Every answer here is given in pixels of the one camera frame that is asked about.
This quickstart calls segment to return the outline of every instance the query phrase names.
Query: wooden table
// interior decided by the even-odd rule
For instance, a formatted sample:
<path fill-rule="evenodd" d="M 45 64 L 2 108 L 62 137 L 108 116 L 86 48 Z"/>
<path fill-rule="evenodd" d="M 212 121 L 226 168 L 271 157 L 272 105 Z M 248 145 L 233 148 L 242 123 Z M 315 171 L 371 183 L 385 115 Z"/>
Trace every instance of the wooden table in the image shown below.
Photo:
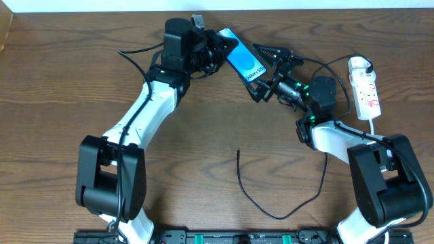
<path fill-rule="evenodd" d="M 191 14 L 14 17 L 0 55 L 0 243 L 70 243 L 77 230 L 105 228 L 76 205 L 75 180 L 82 139 L 110 129 L 140 91 L 140 73 L 116 50 L 160 43 L 167 19 Z M 323 61 L 355 52 L 369 57 L 382 108 L 376 131 L 409 137 L 434 188 L 434 10 L 198 14 L 207 28 L 230 27 L 246 44 L 284 46 Z M 147 67 L 151 56 L 134 59 Z M 307 81 L 316 68 L 305 64 L 296 75 Z M 352 95 L 347 64 L 332 68 Z M 339 114 L 346 109 L 340 89 L 337 99 Z M 317 192 L 323 154 L 298 141 L 300 116 L 274 98 L 253 102 L 229 65 L 192 81 L 146 152 L 149 218 L 192 230 L 336 225 L 356 203 L 349 167 L 334 157 L 318 200 L 285 221 L 260 213 L 237 183 L 240 148 L 245 188 L 270 213 L 285 215 Z M 368 131 L 355 110 L 344 122 Z M 433 217 L 412 229 L 417 243 L 432 243 Z"/>

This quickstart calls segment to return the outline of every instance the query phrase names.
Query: white wall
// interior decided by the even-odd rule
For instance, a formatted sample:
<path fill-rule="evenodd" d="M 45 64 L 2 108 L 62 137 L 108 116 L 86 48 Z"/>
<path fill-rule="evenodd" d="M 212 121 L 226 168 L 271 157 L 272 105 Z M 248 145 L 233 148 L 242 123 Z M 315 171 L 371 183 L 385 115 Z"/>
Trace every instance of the white wall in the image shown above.
<path fill-rule="evenodd" d="M 15 13 L 434 7 L 434 0 L 3 0 Z"/>

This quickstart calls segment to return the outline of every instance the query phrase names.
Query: blue smartphone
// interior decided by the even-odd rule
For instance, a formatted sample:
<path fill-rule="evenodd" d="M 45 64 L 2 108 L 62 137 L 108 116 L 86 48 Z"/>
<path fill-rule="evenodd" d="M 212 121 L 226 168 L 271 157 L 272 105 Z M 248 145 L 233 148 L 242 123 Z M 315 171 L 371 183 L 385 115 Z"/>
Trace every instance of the blue smartphone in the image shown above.
<path fill-rule="evenodd" d="M 238 46 L 228 55 L 227 60 L 248 83 L 266 73 L 266 68 L 229 28 L 222 29 L 217 35 L 238 40 Z"/>

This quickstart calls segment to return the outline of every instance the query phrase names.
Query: power outlet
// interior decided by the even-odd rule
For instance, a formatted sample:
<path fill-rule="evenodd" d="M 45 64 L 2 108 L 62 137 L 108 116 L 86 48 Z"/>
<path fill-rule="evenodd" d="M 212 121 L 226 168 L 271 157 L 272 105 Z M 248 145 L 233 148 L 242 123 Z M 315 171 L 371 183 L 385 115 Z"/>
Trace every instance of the power outlet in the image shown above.
<path fill-rule="evenodd" d="M 370 63 L 362 57 L 354 57 L 348 61 L 350 83 L 353 87 L 357 117 L 369 120 L 381 115 L 380 102 L 377 95 L 376 73 L 366 73 Z"/>

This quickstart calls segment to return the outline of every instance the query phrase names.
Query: white cord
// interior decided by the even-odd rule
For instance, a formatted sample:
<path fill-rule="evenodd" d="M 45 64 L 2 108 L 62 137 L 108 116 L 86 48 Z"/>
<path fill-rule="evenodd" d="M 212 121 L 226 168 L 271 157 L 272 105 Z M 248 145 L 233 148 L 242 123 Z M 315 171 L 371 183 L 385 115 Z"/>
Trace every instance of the white cord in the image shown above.
<path fill-rule="evenodd" d="M 389 244 L 389 232 L 386 232 L 386 234 L 384 234 L 384 244 Z"/>
<path fill-rule="evenodd" d="M 371 129 L 371 135 L 375 135 L 374 134 L 374 122 L 372 121 L 372 119 L 369 120 L 369 128 Z"/>

